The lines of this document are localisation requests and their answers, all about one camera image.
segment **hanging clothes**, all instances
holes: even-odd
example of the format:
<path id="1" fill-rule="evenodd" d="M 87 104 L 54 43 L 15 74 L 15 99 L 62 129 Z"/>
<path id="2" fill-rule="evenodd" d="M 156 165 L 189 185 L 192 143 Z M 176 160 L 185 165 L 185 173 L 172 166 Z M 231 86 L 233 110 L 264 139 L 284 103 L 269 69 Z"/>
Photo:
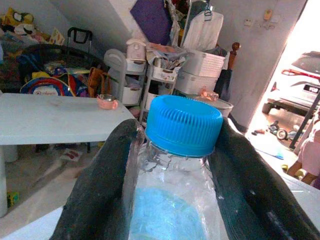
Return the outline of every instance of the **hanging clothes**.
<path id="1" fill-rule="evenodd" d="M 205 12 L 199 13 L 190 23 L 183 48 L 204 52 L 216 47 L 224 16 L 212 12 L 212 19 L 205 21 Z"/>

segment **black handle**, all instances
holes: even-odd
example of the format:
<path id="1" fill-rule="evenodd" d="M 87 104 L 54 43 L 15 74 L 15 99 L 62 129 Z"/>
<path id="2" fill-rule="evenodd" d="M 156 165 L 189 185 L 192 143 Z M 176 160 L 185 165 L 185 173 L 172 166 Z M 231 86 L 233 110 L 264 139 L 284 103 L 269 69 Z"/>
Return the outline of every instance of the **black handle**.
<path id="1" fill-rule="evenodd" d="M 86 41 L 88 40 L 89 38 L 89 41 L 92 41 L 92 31 L 89 31 L 89 30 L 84 30 L 84 29 L 81 29 L 81 28 L 77 28 L 77 27 L 70 27 L 69 30 L 68 30 L 68 38 L 71 37 L 71 32 L 74 31 L 73 33 L 73 41 L 77 44 L 85 44 Z M 83 41 L 77 41 L 77 32 L 82 32 L 82 33 L 85 33 L 85 38 Z"/>

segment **white car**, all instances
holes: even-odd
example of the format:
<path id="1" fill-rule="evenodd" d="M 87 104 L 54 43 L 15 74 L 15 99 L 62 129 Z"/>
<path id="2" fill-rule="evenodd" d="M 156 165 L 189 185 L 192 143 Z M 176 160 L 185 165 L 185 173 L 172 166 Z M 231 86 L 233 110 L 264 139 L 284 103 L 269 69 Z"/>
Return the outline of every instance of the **white car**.
<path id="1" fill-rule="evenodd" d="M 320 52 L 302 54 L 281 76 L 268 94 L 262 112 L 268 114 L 276 108 L 305 116 L 320 91 Z"/>

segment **electrical outlet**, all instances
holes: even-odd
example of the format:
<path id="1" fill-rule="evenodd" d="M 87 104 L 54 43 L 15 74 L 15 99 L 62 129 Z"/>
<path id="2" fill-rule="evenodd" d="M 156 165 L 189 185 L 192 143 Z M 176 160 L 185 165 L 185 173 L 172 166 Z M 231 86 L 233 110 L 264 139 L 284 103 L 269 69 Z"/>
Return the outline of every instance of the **electrical outlet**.
<path id="1" fill-rule="evenodd" d="M 244 25 L 245 25 L 245 26 L 248 26 L 248 27 L 251 27 L 251 26 L 253 25 L 253 20 L 252 20 L 252 18 L 246 18 L 246 19 L 244 20 Z"/>

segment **plastic bottle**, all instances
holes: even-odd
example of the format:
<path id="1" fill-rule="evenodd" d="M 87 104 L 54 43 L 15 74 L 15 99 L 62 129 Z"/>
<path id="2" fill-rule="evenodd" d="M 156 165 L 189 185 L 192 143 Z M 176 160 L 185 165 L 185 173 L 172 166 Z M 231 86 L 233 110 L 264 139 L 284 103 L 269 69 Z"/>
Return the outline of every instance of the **plastic bottle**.
<path id="1" fill-rule="evenodd" d="M 0 44 L 0 65 L 4 63 L 4 51 L 2 49 L 2 46 Z"/>
<path id="2" fill-rule="evenodd" d="M 172 95 L 152 101 L 129 240 L 219 239 L 214 223 L 220 212 L 206 156 L 222 122 L 221 113 L 203 102 Z"/>

